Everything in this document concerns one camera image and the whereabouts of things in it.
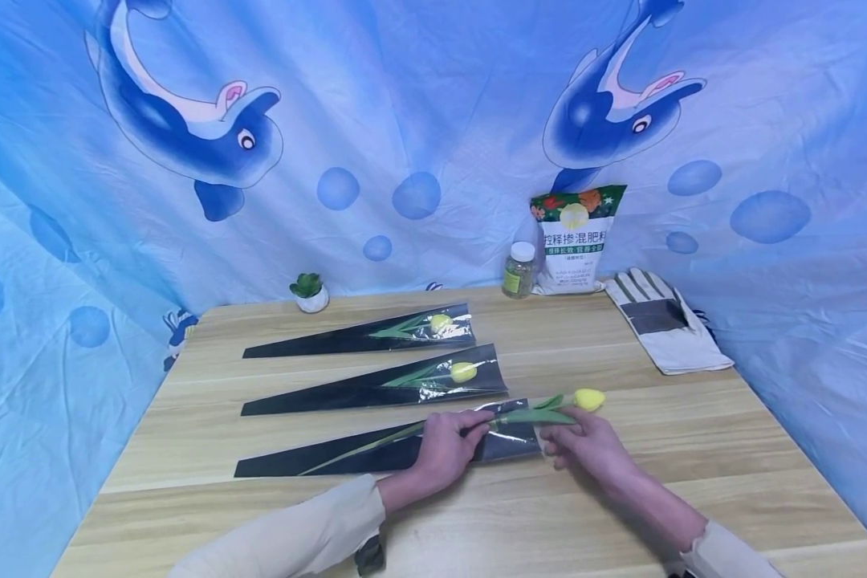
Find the wrist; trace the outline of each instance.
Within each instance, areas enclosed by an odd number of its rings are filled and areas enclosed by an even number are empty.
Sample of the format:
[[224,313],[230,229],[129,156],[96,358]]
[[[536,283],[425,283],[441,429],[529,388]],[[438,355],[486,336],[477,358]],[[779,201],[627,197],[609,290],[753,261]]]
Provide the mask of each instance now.
[[605,480],[600,480],[604,491],[621,501],[638,498],[650,481],[652,477],[634,462],[612,470]]
[[377,482],[381,503],[385,506],[385,514],[391,515],[395,511],[402,510],[429,495],[435,494],[436,490],[429,487],[425,476],[414,468],[392,474]]

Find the white work glove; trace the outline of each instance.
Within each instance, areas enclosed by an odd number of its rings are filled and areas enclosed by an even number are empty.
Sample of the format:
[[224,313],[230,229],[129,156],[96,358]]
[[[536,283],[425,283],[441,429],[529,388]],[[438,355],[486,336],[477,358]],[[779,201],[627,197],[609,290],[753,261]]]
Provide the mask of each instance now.
[[717,371],[733,361],[678,293],[654,273],[632,268],[604,284],[658,369],[666,376]]

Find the bottle cap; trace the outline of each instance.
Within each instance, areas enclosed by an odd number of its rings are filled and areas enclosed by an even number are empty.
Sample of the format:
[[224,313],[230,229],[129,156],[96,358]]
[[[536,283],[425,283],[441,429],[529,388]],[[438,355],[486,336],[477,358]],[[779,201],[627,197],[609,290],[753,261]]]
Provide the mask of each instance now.
[[525,241],[518,241],[511,245],[511,259],[521,263],[528,263],[536,256],[536,248]]

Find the wooden table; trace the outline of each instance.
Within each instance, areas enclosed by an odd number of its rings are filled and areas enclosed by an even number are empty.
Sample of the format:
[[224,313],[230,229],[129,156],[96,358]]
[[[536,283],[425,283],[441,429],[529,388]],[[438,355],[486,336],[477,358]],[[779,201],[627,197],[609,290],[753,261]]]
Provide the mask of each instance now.
[[[240,418],[245,401],[442,353],[241,359],[246,347],[468,302],[514,397],[603,389],[600,410],[672,491],[788,578],[867,576],[867,531],[734,370],[664,377],[604,294],[502,297],[496,288],[335,299],[204,315],[57,567],[58,578],[165,576],[193,548],[340,477],[235,480],[239,458],[422,419],[426,407]],[[662,578],[654,540],[546,458],[480,465],[389,524],[384,576]],[[328,576],[355,576],[352,561]]]

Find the blue fabric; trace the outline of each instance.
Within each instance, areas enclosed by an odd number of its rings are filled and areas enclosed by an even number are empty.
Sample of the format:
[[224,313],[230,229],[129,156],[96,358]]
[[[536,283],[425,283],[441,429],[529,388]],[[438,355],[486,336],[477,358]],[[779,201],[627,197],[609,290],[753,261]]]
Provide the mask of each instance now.
[[608,183],[603,268],[705,310],[867,525],[867,2],[0,2],[0,576],[204,310],[493,285],[530,196]]

